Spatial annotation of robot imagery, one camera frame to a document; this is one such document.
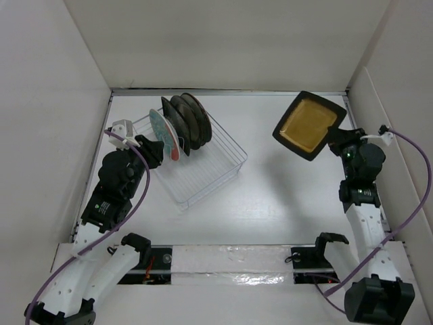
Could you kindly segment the round plate black checkered rim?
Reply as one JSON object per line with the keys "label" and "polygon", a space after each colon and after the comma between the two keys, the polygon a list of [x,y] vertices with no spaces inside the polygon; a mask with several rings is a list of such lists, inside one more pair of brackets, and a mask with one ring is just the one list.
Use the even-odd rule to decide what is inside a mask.
{"label": "round plate black checkered rim", "polygon": [[202,132],[197,120],[197,115],[192,107],[179,95],[174,95],[170,99],[171,104],[177,109],[185,119],[190,131],[190,143],[192,150],[198,150],[201,146]]}

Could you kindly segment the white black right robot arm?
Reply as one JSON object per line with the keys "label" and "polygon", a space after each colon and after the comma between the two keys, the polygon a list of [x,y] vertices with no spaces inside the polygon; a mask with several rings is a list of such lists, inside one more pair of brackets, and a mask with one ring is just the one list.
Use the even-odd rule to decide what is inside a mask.
{"label": "white black right robot arm", "polygon": [[339,198],[351,226],[357,254],[349,241],[333,234],[313,249],[320,266],[331,264],[344,289],[344,312],[361,324],[402,324],[415,298],[413,285],[403,282],[385,245],[381,202],[375,184],[386,160],[384,151],[368,141],[363,129],[329,127],[327,144],[341,159],[344,180]]}

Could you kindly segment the square yellow plate dark rim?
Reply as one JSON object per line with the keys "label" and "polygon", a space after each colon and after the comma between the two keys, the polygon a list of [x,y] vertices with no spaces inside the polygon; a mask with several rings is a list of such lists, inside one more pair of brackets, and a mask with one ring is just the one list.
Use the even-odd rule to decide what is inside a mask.
{"label": "square yellow plate dark rim", "polygon": [[336,103],[301,91],[272,132],[277,142],[307,161],[314,160],[326,145],[329,127],[339,127],[347,111]]}

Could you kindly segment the clear plastic dish rack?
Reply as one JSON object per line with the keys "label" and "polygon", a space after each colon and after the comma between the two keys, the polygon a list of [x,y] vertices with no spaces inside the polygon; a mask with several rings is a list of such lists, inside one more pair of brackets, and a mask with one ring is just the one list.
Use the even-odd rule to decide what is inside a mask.
{"label": "clear plastic dish rack", "polygon": [[230,134],[212,116],[209,119],[212,139],[207,144],[191,151],[189,156],[182,152],[178,161],[165,158],[152,171],[182,210],[234,178],[248,158]]}

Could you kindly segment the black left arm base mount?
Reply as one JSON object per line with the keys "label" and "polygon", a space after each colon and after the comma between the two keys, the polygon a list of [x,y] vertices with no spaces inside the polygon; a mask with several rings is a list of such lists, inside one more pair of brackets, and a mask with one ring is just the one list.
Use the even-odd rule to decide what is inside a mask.
{"label": "black left arm base mount", "polygon": [[121,285],[171,284],[172,246],[153,246],[149,257],[141,261],[118,282]]}

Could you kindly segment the cream round plate tree design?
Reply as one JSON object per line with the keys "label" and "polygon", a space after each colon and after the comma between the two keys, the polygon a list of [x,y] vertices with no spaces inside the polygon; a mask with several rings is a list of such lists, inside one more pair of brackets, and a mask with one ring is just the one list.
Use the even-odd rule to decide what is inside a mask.
{"label": "cream round plate tree design", "polygon": [[198,150],[206,143],[206,128],[202,111],[195,101],[185,93],[181,96],[173,96],[171,102],[189,125],[191,132],[191,148]]}

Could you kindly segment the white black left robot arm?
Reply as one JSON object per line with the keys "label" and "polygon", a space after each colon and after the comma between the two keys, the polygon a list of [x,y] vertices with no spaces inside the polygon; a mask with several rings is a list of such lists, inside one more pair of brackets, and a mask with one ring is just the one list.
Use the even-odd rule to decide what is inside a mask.
{"label": "white black left robot arm", "polygon": [[134,267],[153,264],[151,242],[135,233],[124,236],[109,260],[98,263],[113,236],[139,208],[132,204],[142,179],[164,158],[164,143],[142,135],[128,139],[106,131],[116,149],[102,160],[99,181],[83,211],[71,256],[39,289],[24,311],[30,324],[93,324],[108,294]]}

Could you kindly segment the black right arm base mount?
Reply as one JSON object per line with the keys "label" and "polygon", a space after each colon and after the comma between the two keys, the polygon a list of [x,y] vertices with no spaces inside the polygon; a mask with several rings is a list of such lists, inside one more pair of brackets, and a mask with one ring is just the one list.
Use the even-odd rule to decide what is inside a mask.
{"label": "black right arm base mount", "polygon": [[285,263],[292,265],[295,284],[337,284],[339,283],[331,264],[318,257],[314,246],[293,246]]}

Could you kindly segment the black square floral plate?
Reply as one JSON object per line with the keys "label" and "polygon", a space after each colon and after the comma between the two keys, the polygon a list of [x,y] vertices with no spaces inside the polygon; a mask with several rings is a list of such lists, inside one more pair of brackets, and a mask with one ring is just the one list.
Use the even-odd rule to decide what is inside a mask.
{"label": "black square floral plate", "polygon": [[161,97],[161,102],[164,117],[174,127],[175,131],[177,132],[177,137],[181,149],[186,156],[189,156],[191,153],[191,133],[189,125],[180,114],[180,112],[171,104],[171,102],[167,98]]}

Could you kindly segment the red teal round plate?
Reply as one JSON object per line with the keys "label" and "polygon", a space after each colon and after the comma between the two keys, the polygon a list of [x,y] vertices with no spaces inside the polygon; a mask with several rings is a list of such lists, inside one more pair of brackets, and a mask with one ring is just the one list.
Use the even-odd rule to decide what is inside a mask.
{"label": "red teal round plate", "polygon": [[170,156],[172,161],[178,161],[180,159],[179,140],[171,123],[155,109],[150,110],[149,118],[156,139],[164,142],[164,153]]}

